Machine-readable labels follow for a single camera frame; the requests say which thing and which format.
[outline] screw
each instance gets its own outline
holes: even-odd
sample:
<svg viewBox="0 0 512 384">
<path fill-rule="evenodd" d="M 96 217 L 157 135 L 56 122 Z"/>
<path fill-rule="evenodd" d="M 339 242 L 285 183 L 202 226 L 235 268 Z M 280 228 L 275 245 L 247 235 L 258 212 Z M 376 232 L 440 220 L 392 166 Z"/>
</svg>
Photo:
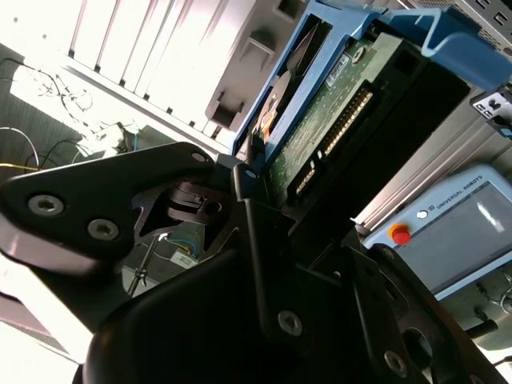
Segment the screw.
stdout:
<svg viewBox="0 0 512 384">
<path fill-rule="evenodd" d="M 394 259 L 394 253 L 390 250 L 388 250 L 387 248 L 382 248 L 382 252 L 384 252 L 384 254 L 390 258 L 390 259 Z"/>
<path fill-rule="evenodd" d="M 192 153 L 192 157 L 195 158 L 198 162 L 206 161 L 206 158 L 202 154 L 198 154 L 197 152 Z"/>
<path fill-rule="evenodd" d="M 246 170 L 246 175 L 250 178 L 257 178 L 256 173 L 254 173 L 252 170 Z"/>
<path fill-rule="evenodd" d="M 407 377 L 407 366 L 403 362 L 402 358 L 398 356 L 392 350 L 387 350 L 384 353 L 384 360 L 386 360 L 387 366 L 401 378 Z"/>
<path fill-rule="evenodd" d="M 29 200 L 29 208 L 39 216 L 56 216 L 64 211 L 64 203 L 50 194 L 38 194 Z"/>
<path fill-rule="evenodd" d="M 352 58 L 352 63 L 357 64 L 361 61 L 362 57 L 365 55 L 366 47 L 362 46 L 358 50 L 355 51 L 354 57 Z"/>
<path fill-rule="evenodd" d="M 298 337 L 302 334 L 301 319 L 291 310 L 282 310 L 278 314 L 279 326 L 288 334 Z"/>
<path fill-rule="evenodd" d="M 476 374 L 472 374 L 470 378 L 473 384 L 483 384 L 483 380 L 481 380 Z"/>
<path fill-rule="evenodd" d="M 119 228 L 110 220 L 97 218 L 89 223 L 87 232 L 97 240 L 114 240 L 119 235 Z"/>
</svg>

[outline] wire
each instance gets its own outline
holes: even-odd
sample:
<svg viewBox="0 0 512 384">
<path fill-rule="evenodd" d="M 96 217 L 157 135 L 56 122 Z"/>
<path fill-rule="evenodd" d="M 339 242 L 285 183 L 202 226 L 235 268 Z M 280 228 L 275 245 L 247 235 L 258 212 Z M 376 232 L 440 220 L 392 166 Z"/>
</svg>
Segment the wire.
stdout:
<svg viewBox="0 0 512 384">
<path fill-rule="evenodd" d="M 186 252 L 186 254 L 188 254 L 188 255 L 191 254 L 190 248 L 188 246 L 182 246 L 179 242 L 168 242 L 168 243 L 184 250 Z"/>
<path fill-rule="evenodd" d="M 13 62 L 15 64 L 18 64 L 19 66 L 24 66 L 25 68 L 28 68 L 29 70 L 32 70 L 34 72 L 37 72 L 39 74 L 43 74 L 45 76 L 48 77 L 49 80 L 51 80 L 51 82 L 53 83 L 53 85 L 55 86 L 55 90 L 57 91 L 56 94 L 54 94 L 51 90 L 51 87 L 48 87 L 46 86 L 45 84 L 42 84 L 45 88 L 46 88 L 46 92 L 42 95 L 52 95 L 52 96 L 58 96 L 58 98 L 60 99 L 61 101 L 61 104 L 62 106 L 64 107 L 64 109 L 66 110 L 67 114 L 76 122 L 80 122 L 80 120 L 78 120 L 70 111 L 69 107 L 67 106 L 66 102 L 64 101 L 65 98 L 70 98 L 72 99 L 72 101 L 75 103 L 75 105 L 82 111 L 86 111 L 88 110 L 89 108 L 92 107 L 92 97 L 91 97 L 91 102 L 90 102 L 90 106 L 89 107 L 86 107 L 86 108 L 83 108 L 81 107 L 77 102 L 77 98 L 74 97 L 74 94 L 72 93 L 68 93 L 68 94 L 64 94 L 63 92 L 61 92 L 60 88 L 58 87 L 58 84 L 57 82 L 55 81 L 55 78 L 53 76 L 51 76 L 50 74 L 48 74 L 47 72 L 43 71 L 43 70 L 37 70 L 35 68 L 33 68 L 32 66 L 29 66 L 27 64 L 25 64 L 24 62 L 20 62 L 19 60 L 16 60 L 14 58 L 3 58 L 2 60 L 0 60 L 0 66 L 4 65 L 6 62 Z M 62 82 L 62 80 L 60 79 L 60 77 L 58 75 L 56 75 L 56 78 L 61 82 L 61 84 L 65 87 L 65 89 L 69 92 L 69 88 Z M 89 92 L 87 90 L 84 90 L 84 94 L 89 94 Z"/>
<path fill-rule="evenodd" d="M 162 260 L 166 260 L 168 262 L 172 262 L 172 260 L 170 258 L 164 258 L 163 256 L 159 255 L 159 254 L 156 254 L 154 253 L 154 255 L 157 257 L 157 258 L 161 258 Z"/>
<path fill-rule="evenodd" d="M 71 160 L 71 164 L 74 164 L 74 162 L 77 161 L 78 156 L 80 155 L 80 151 L 77 151 L 77 154 L 74 156 L 73 160 Z"/>
<path fill-rule="evenodd" d="M 18 164 L 11 164 L 10 162 L 0 162 L 0 166 L 4 166 L 7 168 L 16 168 L 18 170 L 39 170 L 38 168 L 33 168 L 32 166 L 19 166 Z"/>
<path fill-rule="evenodd" d="M 165 240 L 166 240 L 166 242 L 170 242 L 171 244 L 173 244 L 173 242 L 184 242 L 185 244 L 188 244 L 194 248 L 194 250 L 192 251 L 192 255 L 197 256 L 198 249 L 195 246 L 195 244 L 193 244 L 192 242 L 189 242 L 188 240 L 185 240 L 184 238 L 166 238 Z"/>
<path fill-rule="evenodd" d="M 31 160 L 33 157 L 34 157 L 34 154 L 31 154 L 29 157 L 27 157 L 27 158 L 26 158 L 26 160 L 25 160 L 25 164 L 24 164 L 24 166 L 25 166 L 25 167 L 29 167 L 29 166 L 28 166 L 28 164 L 29 164 L 30 160 Z M 49 158 L 49 157 L 48 157 L 48 155 L 39 154 L 39 158 L 43 158 L 43 159 L 48 160 L 48 161 L 49 161 L 49 162 L 51 162 L 54 166 L 60 166 L 59 164 L 57 164 L 57 163 L 55 162 L 55 160 L 52 160 L 51 158 Z"/>
<path fill-rule="evenodd" d="M 499 299 L 499 306 L 502 309 L 502 311 L 505 312 L 506 314 L 512 314 L 512 312 L 505 308 L 505 299 L 508 298 L 510 292 L 512 292 L 512 286 L 508 290 L 503 292 L 502 296 Z"/>
<path fill-rule="evenodd" d="M 148 246 L 147 244 L 145 244 L 144 242 L 141 242 L 141 244 L 146 247 L 146 248 L 149 248 L 150 246 Z M 163 258 L 164 260 L 167 260 L 170 262 L 170 258 L 164 258 L 163 256 L 161 256 L 160 254 L 156 253 L 156 252 L 153 252 L 153 254 L 157 257 L 157 258 Z"/>
<path fill-rule="evenodd" d="M 51 153 L 55 150 L 55 148 L 57 148 L 58 146 L 60 146 L 61 144 L 63 144 L 64 142 L 68 143 L 68 144 L 73 144 L 74 146 L 76 146 L 77 148 L 82 148 L 85 152 L 87 151 L 90 151 L 89 148 L 87 148 L 86 146 L 83 146 L 82 144 L 78 144 L 77 142 L 74 142 L 73 140 L 75 139 L 69 139 L 69 138 L 65 138 L 64 140 L 61 140 L 60 142 L 56 142 L 54 144 L 54 146 L 52 146 L 50 148 L 50 150 L 48 151 L 48 154 L 46 155 L 46 158 L 48 158 Z M 42 164 L 41 164 L 41 168 L 43 168 L 43 166 L 45 165 L 46 163 L 46 158 L 42 161 Z"/>
<path fill-rule="evenodd" d="M 2 127 L 0 127 L 0 130 L 12 130 L 13 132 L 16 132 L 17 134 L 20 134 L 21 136 L 23 136 L 25 138 L 25 140 L 27 140 L 28 143 L 30 144 L 30 147 L 32 147 L 32 151 L 34 152 L 36 166 L 38 167 L 38 169 L 40 168 L 38 152 L 35 150 L 35 146 L 32 143 L 32 140 L 30 140 L 30 138 L 26 134 L 24 134 L 20 130 L 17 130 L 16 128 L 10 128 L 9 126 L 2 126 Z"/>
</svg>

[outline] black metal bracket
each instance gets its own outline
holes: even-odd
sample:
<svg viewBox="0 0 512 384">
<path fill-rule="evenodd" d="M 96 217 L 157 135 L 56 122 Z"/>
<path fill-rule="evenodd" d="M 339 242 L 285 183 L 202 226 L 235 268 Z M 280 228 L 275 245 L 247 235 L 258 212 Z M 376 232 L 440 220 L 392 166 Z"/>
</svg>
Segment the black metal bracket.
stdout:
<svg viewBox="0 0 512 384">
<path fill-rule="evenodd" d="M 181 142 L 12 178 L 0 250 L 60 274 L 112 274 L 145 237 L 229 215 L 230 173 Z"/>
</svg>

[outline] cable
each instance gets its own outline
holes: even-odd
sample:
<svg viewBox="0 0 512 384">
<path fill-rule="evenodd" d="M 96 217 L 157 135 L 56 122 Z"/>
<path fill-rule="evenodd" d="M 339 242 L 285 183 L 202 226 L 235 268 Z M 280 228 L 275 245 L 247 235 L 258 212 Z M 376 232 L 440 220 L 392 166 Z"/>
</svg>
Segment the cable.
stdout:
<svg viewBox="0 0 512 384">
<path fill-rule="evenodd" d="M 0 162 L 0 166 L 4 166 L 7 168 L 16 168 L 18 170 L 39 170 L 38 168 L 33 168 L 32 166 L 19 166 L 18 164 L 11 164 L 10 162 Z"/>
<path fill-rule="evenodd" d="M 166 260 L 168 262 L 173 262 L 170 258 L 164 258 L 163 256 L 159 255 L 159 254 L 154 254 L 157 258 L 161 258 L 162 260 Z"/>
<path fill-rule="evenodd" d="M 78 156 L 80 155 L 80 151 L 77 151 L 77 154 L 74 156 L 73 160 L 71 160 L 71 164 L 74 164 L 74 162 L 77 161 Z"/>
<path fill-rule="evenodd" d="M 511 311 L 505 308 L 505 300 L 509 297 L 509 294 L 512 293 L 512 277 L 507 272 L 505 272 L 505 270 L 502 270 L 502 274 L 505 280 L 508 281 L 509 287 L 500 295 L 499 300 L 494 300 L 491 296 L 489 296 L 487 290 L 480 282 L 477 282 L 477 288 L 480 294 L 482 294 L 487 299 L 488 302 L 495 304 L 496 306 L 499 306 L 502 309 L 502 311 L 505 312 L 506 314 L 512 314 Z"/>
<path fill-rule="evenodd" d="M 73 140 L 75 140 L 75 139 L 65 138 L 64 140 L 61 140 L 60 142 L 56 142 L 54 144 L 54 146 L 52 146 L 50 148 L 50 150 L 48 151 L 48 154 L 46 155 L 46 158 L 48 158 L 51 155 L 51 153 L 55 150 L 55 148 L 57 148 L 59 145 L 63 144 L 64 142 L 66 142 L 68 144 L 73 144 L 77 148 L 82 148 L 85 152 L 87 152 L 89 150 L 89 148 L 87 148 L 86 146 L 83 146 L 82 144 L 78 144 L 77 142 L 74 142 Z M 45 165 L 46 158 L 45 158 L 45 160 L 42 161 L 41 168 L 43 168 L 43 166 Z"/>
<path fill-rule="evenodd" d="M 43 74 L 45 76 L 48 77 L 49 80 L 51 80 L 51 82 L 54 84 L 55 86 L 55 89 L 57 91 L 57 94 L 53 94 L 51 92 L 51 88 L 47 87 L 46 86 L 46 92 L 44 94 L 46 95 L 53 95 L 53 96 L 58 96 L 58 98 L 60 99 L 61 101 L 61 104 L 62 106 L 64 107 L 64 109 L 66 110 L 66 112 L 68 113 L 68 115 L 76 122 L 80 122 L 80 120 L 78 120 L 70 111 L 70 109 L 68 108 L 67 104 L 64 102 L 64 98 L 66 97 L 72 97 L 73 94 L 64 94 L 63 92 L 61 92 L 60 88 L 58 87 L 58 84 L 57 82 L 55 81 L 55 79 L 53 78 L 53 76 L 51 76 L 50 74 L 48 74 L 47 72 L 43 71 L 43 70 L 37 70 L 35 68 L 33 68 L 32 66 L 29 66 L 27 64 L 25 64 L 24 62 L 20 62 L 19 60 L 16 60 L 14 58 L 3 58 L 2 60 L 0 60 L 0 66 L 4 65 L 6 62 L 13 62 L 15 64 L 18 64 L 19 66 L 24 66 L 25 68 L 28 68 L 29 70 L 33 70 L 34 72 L 37 72 L 39 74 Z M 56 78 L 58 78 L 61 82 L 61 84 L 64 85 L 64 87 L 68 90 L 69 92 L 69 89 L 67 88 L 67 86 L 62 82 L 62 80 L 60 79 L 60 77 L 57 75 Z M 79 104 L 76 103 L 76 99 L 73 100 L 73 102 L 75 103 L 75 105 L 82 111 L 84 112 L 85 110 L 88 110 L 89 108 L 92 107 L 92 97 L 91 97 L 91 104 L 89 107 L 87 108 L 82 108 Z"/>
<path fill-rule="evenodd" d="M 146 248 L 149 248 L 150 246 L 148 246 L 147 244 L 145 244 L 144 242 L 141 242 L 141 244 L 146 247 Z M 170 258 L 164 258 L 163 256 L 161 256 L 160 254 L 156 253 L 156 252 L 153 252 L 153 255 L 155 255 L 157 258 L 163 258 L 164 260 L 167 260 L 170 262 Z"/>
<path fill-rule="evenodd" d="M 32 151 L 34 152 L 36 166 L 38 167 L 38 169 L 40 168 L 38 152 L 35 150 L 35 146 L 32 143 L 32 140 L 30 140 L 30 138 L 26 134 L 24 134 L 20 130 L 17 130 L 16 128 L 10 128 L 8 126 L 0 127 L 0 130 L 12 130 L 13 132 L 16 132 L 17 134 L 20 134 L 21 136 L 23 136 L 25 138 L 25 140 L 27 140 L 28 143 L 30 144 L 30 146 L 32 147 Z"/>
<path fill-rule="evenodd" d="M 506 314 L 512 314 L 512 312 L 505 308 L 505 299 L 508 298 L 510 292 L 512 292 L 512 286 L 508 290 L 503 292 L 502 296 L 499 299 L 499 306 L 502 309 L 502 311 L 505 312 Z"/>
<path fill-rule="evenodd" d="M 31 154 L 29 157 L 27 157 L 27 158 L 26 158 L 26 160 L 25 160 L 25 164 L 24 164 L 24 167 L 28 167 L 28 168 L 29 168 L 29 165 L 28 165 L 28 164 L 29 164 L 29 161 L 30 161 L 33 157 L 34 157 L 34 154 Z M 46 159 L 47 161 L 51 162 L 51 163 L 52 163 L 53 165 L 55 165 L 55 166 L 60 166 L 59 164 L 57 164 L 57 163 L 55 162 L 55 160 L 52 160 L 51 158 L 49 158 L 49 157 L 48 157 L 48 155 L 39 154 L 39 158 Z"/>
<path fill-rule="evenodd" d="M 193 244 L 192 242 L 189 242 L 188 240 L 185 240 L 184 238 L 166 238 L 166 242 L 170 242 L 171 244 L 173 242 L 184 242 L 185 244 L 189 244 L 194 248 L 192 251 L 192 255 L 195 257 L 198 255 L 198 248 Z"/>
<path fill-rule="evenodd" d="M 172 245 L 184 250 L 186 252 L 186 254 L 188 254 L 188 255 L 191 254 L 190 248 L 188 246 L 182 246 L 179 242 L 169 242 L 169 244 L 172 244 Z"/>
</svg>

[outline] metal rod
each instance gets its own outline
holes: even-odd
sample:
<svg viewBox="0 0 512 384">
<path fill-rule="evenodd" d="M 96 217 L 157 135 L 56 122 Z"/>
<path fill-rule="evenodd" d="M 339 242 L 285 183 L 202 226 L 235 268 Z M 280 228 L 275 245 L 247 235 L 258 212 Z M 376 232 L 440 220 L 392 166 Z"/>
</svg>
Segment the metal rod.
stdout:
<svg viewBox="0 0 512 384">
<path fill-rule="evenodd" d="M 144 258 L 141 261 L 141 264 L 138 266 L 138 268 L 135 270 L 134 278 L 132 278 L 130 287 L 128 288 L 128 295 L 134 296 L 135 291 L 138 287 L 138 284 L 141 280 L 144 281 L 144 279 L 147 276 L 147 266 L 150 264 L 150 261 L 154 255 L 154 250 L 156 250 L 157 245 L 159 241 L 159 236 L 153 237 L 153 240 L 151 240 L 151 244 L 148 247 L 146 254 L 144 255 Z"/>
</svg>

